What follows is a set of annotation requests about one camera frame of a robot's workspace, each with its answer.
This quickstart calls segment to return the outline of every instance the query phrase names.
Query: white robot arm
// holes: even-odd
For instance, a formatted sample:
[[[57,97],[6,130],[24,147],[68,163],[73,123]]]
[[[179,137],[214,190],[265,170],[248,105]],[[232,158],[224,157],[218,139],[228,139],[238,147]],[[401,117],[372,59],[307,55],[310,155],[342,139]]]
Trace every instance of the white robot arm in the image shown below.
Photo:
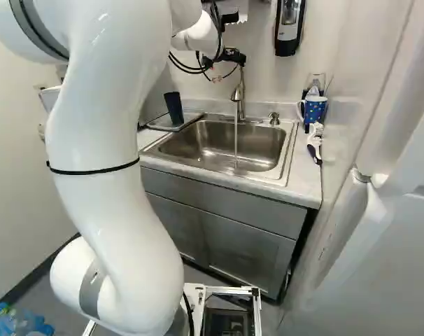
[[[183,264],[143,190],[136,124],[171,43],[216,53],[211,18],[200,0],[0,0],[0,40],[35,62],[70,56],[45,142],[83,238],[57,256],[54,292],[121,335],[164,335]]]

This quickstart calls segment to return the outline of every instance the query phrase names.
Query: white countertop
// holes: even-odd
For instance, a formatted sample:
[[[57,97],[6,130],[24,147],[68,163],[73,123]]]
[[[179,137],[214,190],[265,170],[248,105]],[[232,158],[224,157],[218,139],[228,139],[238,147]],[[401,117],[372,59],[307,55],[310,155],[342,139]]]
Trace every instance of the white countertop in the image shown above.
[[[163,137],[167,132],[143,129],[138,133],[139,149]],[[250,181],[238,176],[209,171],[148,156],[141,156],[141,166],[187,177],[226,188],[239,190],[302,207],[319,209],[322,202],[320,167],[315,164],[306,148],[307,135],[299,127],[293,151],[287,186],[274,186]]]

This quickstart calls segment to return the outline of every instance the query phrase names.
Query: wall-mounted soap dispenser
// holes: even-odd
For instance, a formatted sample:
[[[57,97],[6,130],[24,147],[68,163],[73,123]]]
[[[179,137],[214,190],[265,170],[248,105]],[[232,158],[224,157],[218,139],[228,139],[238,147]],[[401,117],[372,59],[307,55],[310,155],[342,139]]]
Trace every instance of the wall-mounted soap dispenser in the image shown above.
[[[275,43],[276,56],[296,53],[302,34],[306,0],[277,0]]]

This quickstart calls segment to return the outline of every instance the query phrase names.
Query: gray cabinet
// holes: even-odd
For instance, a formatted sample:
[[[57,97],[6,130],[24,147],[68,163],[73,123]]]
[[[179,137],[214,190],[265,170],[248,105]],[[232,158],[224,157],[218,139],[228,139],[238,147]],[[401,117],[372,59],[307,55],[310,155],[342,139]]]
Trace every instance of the gray cabinet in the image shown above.
[[[277,298],[306,209],[153,169],[142,181],[185,258]]]
[[[204,216],[203,224],[209,266],[275,298],[295,242],[219,216]]]
[[[178,251],[201,266],[208,266],[204,234],[198,210],[162,197],[147,194],[155,213]]]

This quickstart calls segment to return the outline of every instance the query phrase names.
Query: sink basin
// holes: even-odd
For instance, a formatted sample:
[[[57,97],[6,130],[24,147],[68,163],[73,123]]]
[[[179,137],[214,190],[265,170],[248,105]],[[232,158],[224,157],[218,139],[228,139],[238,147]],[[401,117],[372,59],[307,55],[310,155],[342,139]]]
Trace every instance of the sink basin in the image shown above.
[[[237,167],[249,172],[265,172],[279,162],[286,132],[274,127],[237,125]],[[195,162],[196,166],[219,165],[234,169],[234,125],[201,120],[174,134],[159,147],[161,153]]]
[[[239,122],[235,156],[234,123],[206,115],[180,132],[152,143],[141,155],[284,186],[294,125],[282,122],[271,126],[266,120]]]

